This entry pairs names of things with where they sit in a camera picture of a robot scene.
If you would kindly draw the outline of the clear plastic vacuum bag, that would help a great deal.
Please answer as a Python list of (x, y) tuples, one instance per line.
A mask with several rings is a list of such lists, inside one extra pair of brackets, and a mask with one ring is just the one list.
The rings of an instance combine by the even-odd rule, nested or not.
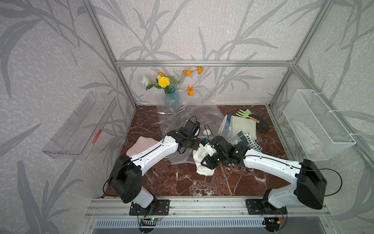
[(215, 106), (161, 106), (159, 112), (160, 127), (163, 133), (161, 141), (150, 154), (151, 162), (167, 158), (172, 164), (193, 162), (192, 155), (202, 150), (206, 157), (203, 164), (216, 166), (226, 162), (234, 147), (227, 136), (217, 132), (212, 136), (207, 131), (212, 126), (218, 130), (224, 120), (221, 111)]

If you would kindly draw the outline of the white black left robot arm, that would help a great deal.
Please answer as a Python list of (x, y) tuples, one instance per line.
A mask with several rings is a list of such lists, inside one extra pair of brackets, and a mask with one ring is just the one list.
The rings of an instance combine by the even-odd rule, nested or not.
[(159, 161), (182, 148), (197, 150), (200, 127), (182, 127), (168, 132), (145, 151), (129, 157), (120, 156), (103, 187), (110, 186), (124, 203), (133, 202), (146, 210), (154, 210), (157, 198), (142, 186), (143, 175)]

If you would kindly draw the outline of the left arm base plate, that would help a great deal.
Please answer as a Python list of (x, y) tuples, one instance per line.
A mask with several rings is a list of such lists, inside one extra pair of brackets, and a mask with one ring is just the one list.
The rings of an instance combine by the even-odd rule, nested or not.
[(137, 203), (132, 202), (130, 207), (130, 216), (147, 216), (147, 215), (168, 215), (170, 208), (169, 199), (156, 199), (151, 204), (143, 208)]

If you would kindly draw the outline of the pink fluffy towel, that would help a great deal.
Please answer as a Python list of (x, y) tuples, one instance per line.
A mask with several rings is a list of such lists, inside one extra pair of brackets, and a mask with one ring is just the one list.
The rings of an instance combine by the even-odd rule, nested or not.
[(140, 136), (136, 143), (126, 152), (126, 155), (132, 157), (134, 155), (140, 154), (141, 152), (146, 151), (147, 149), (156, 145), (158, 141), (153, 138), (147, 138)]

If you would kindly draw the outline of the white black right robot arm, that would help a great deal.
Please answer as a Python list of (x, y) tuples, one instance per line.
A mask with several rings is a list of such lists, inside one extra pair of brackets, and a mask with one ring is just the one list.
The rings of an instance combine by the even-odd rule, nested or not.
[(327, 181), (314, 162), (283, 160), (258, 152), (248, 146), (232, 145), (222, 136), (212, 140), (203, 139), (200, 149), (207, 152), (201, 165), (215, 169), (220, 164), (232, 164), (256, 169), (279, 177), (287, 186), (266, 190), (259, 208), (269, 213), (289, 205), (304, 205), (320, 210), (323, 208)]

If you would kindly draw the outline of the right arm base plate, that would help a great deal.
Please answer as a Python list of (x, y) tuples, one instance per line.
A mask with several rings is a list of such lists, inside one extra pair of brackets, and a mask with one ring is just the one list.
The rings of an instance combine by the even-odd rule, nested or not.
[(286, 207), (276, 208), (262, 199), (246, 199), (245, 205), (249, 215), (287, 215)]

